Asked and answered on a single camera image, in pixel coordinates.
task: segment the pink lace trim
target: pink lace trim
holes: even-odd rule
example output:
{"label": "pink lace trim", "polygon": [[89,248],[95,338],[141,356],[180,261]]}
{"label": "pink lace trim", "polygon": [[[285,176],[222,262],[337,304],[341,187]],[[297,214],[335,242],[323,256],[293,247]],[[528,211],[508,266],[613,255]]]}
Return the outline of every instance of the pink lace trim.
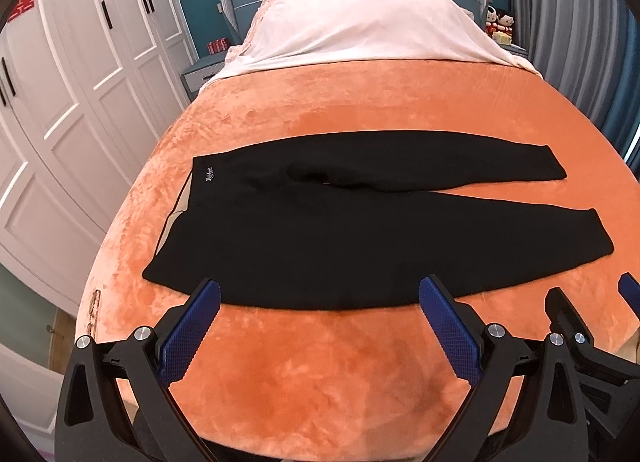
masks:
{"label": "pink lace trim", "polygon": [[242,44],[230,47],[229,50],[226,52],[225,65],[228,65],[229,63],[231,63],[238,56],[241,56],[242,54],[244,54],[249,49],[249,47],[251,47],[251,43],[254,40],[255,31],[258,29],[258,26],[262,23],[262,20],[264,19],[264,15],[267,13],[269,8],[271,7],[271,5],[273,5],[273,2],[275,1],[276,0],[262,1],[262,3],[260,4],[260,8],[255,13],[254,19],[251,22],[251,27],[249,28],[249,32],[247,33],[246,38],[244,38],[244,41],[242,42]]}

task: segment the small box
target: small box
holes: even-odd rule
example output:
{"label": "small box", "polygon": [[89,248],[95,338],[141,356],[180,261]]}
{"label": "small box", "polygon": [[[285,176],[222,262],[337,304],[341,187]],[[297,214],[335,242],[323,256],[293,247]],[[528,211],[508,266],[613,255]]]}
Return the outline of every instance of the small box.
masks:
{"label": "small box", "polygon": [[224,52],[229,48],[229,40],[227,38],[220,38],[216,41],[212,41],[207,45],[209,54],[217,54],[218,52]]}
{"label": "small box", "polygon": [[511,44],[511,36],[504,32],[494,32],[494,41],[500,45],[510,45]]}

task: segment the blue gripper pad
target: blue gripper pad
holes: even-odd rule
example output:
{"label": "blue gripper pad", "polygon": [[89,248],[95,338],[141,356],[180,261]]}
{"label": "blue gripper pad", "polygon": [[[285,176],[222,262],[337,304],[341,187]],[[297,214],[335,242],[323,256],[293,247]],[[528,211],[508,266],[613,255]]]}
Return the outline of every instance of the blue gripper pad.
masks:
{"label": "blue gripper pad", "polygon": [[419,298],[422,311],[456,376],[475,386],[482,376],[478,344],[431,278],[420,282]]}
{"label": "blue gripper pad", "polygon": [[618,292],[636,316],[640,318],[640,285],[638,285],[638,282],[636,282],[634,277],[628,272],[620,276]]}
{"label": "blue gripper pad", "polygon": [[165,388],[180,381],[220,310],[220,287],[208,282],[193,300],[159,352],[158,379]]}

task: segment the stuffed doll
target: stuffed doll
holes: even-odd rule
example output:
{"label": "stuffed doll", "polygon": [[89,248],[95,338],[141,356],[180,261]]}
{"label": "stuffed doll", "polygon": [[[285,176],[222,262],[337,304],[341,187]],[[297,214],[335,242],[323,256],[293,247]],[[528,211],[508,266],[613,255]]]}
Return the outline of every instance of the stuffed doll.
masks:
{"label": "stuffed doll", "polygon": [[494,35],[496,30],[498,30],[498,13],[491,5],[489,5],[486,12],[486,23],[484,29],[489,35],[489,38]]}
{"label": "stuffed doll", "polygon": [[510,38],[513,38],[513,23],[514,19],[506,10],[498,9],[496,11],[497,15],[497,30],[499,32],[505,33]]}

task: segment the nightstand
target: nightstand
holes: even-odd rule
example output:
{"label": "nightstand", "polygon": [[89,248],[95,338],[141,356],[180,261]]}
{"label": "nightstand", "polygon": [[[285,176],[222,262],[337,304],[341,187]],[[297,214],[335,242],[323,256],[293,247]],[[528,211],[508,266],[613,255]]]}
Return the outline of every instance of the nightstand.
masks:
{"label": "nightstand", "polygon": [[511,52],[514,56],[520,56],[524,59],[529,59],[529,51],[525,48],[519,47],[517,45],[502,45],[498,43],[503,49],[507,52]]}
{"label": "nightstand", "polygon": [[208,55],[182,72],[180,79],[191,101],[198,96],[200,87],[225,66],[226,52]]}

